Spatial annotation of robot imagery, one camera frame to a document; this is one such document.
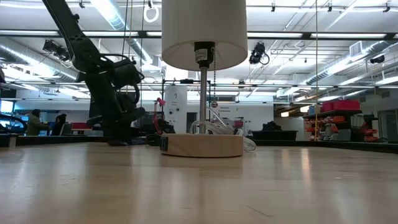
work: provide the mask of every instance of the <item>ceiling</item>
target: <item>ceiling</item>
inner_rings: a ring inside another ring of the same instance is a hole
[[[90,1],[83,1],[85,5],[84,9],[78,7],[79,1],[70,0],[67,2],[72,12],[79,14],[79,25],[83,30],[113,29],[99,11],[91,5]],[[154,22],[147,22],[143,19],[144,1],[129,0],[126,2],[117,0],[120,13],[123,16],[127,15],[128,20],[132,21],[130,25],[132,30],[162,30],[161,1],[156,0],[153,2],[155,6],[159,7],[160,16]],[[271,12],[273,2],[275,2],[275,12]],[[327,12],[325,9],[328,8],[329,2],[331,1],[318,0],[320,12],[318,13],[317,28],[315,12],[313,11],[315,10],[315,0],[247,0],[248,31],[315,32],[318,30],[319,32],[396,32],[398,30],[398,23],[396,22],[398,19],[398,1],[396,0],[333,0],[333,10]],[[388,2],[392,10],[383,13],[382,10],[386,8],[386,2]],[[352,3],[355,4],[354,8],[344,12]],[[153,18],[155,16],[154,10],[150,10],[147,16]],[[57,30],[57,26],[44,8],[42,1],[38,0],[2,0],[0,2],[0,21],[0,29]],[[46,54],[42,50],[45,38],[10,38],[42,55]],[[55,38],[53,40],[65,46],[63,39]],[[98,39],[93,39],[96,45],[98,45],[98,41]],[[139,41],[142,41],[143,48],[149,54],[161,56],[162,47],[160,39],[140,39]],[[317,62],[319,67],[324,66],[324,64],[347,53],[350,45],[357,41],[323,40],[316,43],[315,41],[298,42],[297,40],[278,40],[275,42],[274,40],[251,39],[248,40],[248,49],[253,49],[258,42],[263,42],[268,50],[267,52],[271,58],[271,62],[268,65],[264,67],[252,66],[248,60],[245,60],[242,64],[233,68],[217,71],[217,82],[237,82],[237,80],[243,79],[246,83],[261,83],[266,80],[283,80],[283,83],[298,83],[307,78],[308,74],[315,71]],[[295,55],[302,45],[306,45],[307,47],[300,54]],[[122,39],[102,39],[101,48],[113,54],[121,54],[122,52],[126,54],[126,52],[129,52],[129,46],[123,44]],[[395,60],[395,55],[390,55],[389,60]],[[355,77],[360,72],[363,72],[364,67],[360,67],[363,64],[363,62],[359,63],[356,68],[341,71],[332,77],[336,75],[346,76],[347,78]],[[147,72],[145,74],[154,77],[158,81],[162,77],[159,72]],[[195,78],[197,76],[195,72],[190,72],[189,77]],[[213,79],[212,72],[209,73],[208,79]],[[337,85],[340,81],[340,79],[335,82],[333,81],[334,78],[328,79],[330,80],[329,85]]]

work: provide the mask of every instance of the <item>robotic arm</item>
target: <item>robotic arm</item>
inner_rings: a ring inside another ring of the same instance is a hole
[[[73,65],[80,71],[77,82],[86,83],[95,106],[101,113],[103,127],[118,142],[115,145],[130,142],[131,122],[145,114],[143,108],[136,108],[139,101],[137,84],[144,76],[137,71],[135,61],[118,55],[123,59],[113,62],[106,57],[109,55],[101,54],[81,31],[78,25],[79,15],[72,14],[65,0],[43,0],[43,3],[65,39]],[[135,88],[134,101],[127,95],[116,92],[126,85]]]

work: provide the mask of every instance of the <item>table surface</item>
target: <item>table surface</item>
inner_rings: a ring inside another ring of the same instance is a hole
[[[231,159],[78,143],[0,151],[1,223],[396,223],[398,155],[259,147]]]

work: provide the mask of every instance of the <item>ventilation duct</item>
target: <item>ventilation duct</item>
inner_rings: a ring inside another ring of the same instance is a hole
[[[124,26],[126,25],[126,35],[128,35],[130,28],[127,24],[125,24],[123,16],[119,12],[119,6],[115,3],[115,1],[90,0],[90,2],[104,17],[104,19],[107,20],[107,22],[112,26],[114,30],[124,31]],[[126,42],[130,45],[134,53],[137,55],[138,61],[140,61],[142,55],[142,61],[144,63],[152,63],[152,57],[144,49],[142,49],[142,46],[137,39],[126,38]]]
[[[27,63],[32,67],[34,73],[41,76],[51,78],[54,75],[59,75],[60,77],[68,77],[69,80],[74,81],[78,75],[76,71],[64,67],[60,62],[45,58],[45,56],[8,38],[0,39],[1,52],[11,54],[17,59],[18,63]]]
[[[320,69],[320,72],[314,71],[309,74],[308,79],[304,80],[300,85],[312,85],[317,82],[317,80],[322,80],[333,74],[341,72],[360,60],[368,60],[374,57],[378,57],[384,54],[386,49],[395,45],[394,41],[359,41],[352,45],[349,49],[350,52],[338,57],[337,59],[327,63],[324,67]],[[300,88],[292,87],[286,90],[279,90],[279,96],[291,95],[292,93],[298,91]]]

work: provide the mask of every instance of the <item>red container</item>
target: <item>red container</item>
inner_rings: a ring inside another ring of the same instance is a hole
[[[333,110],[333,102],[324,102],[322,105],[322,112],[328,112]]]
[[[338,100],[334,101],[333,110],[360,110],[361,105],[358,100]]]

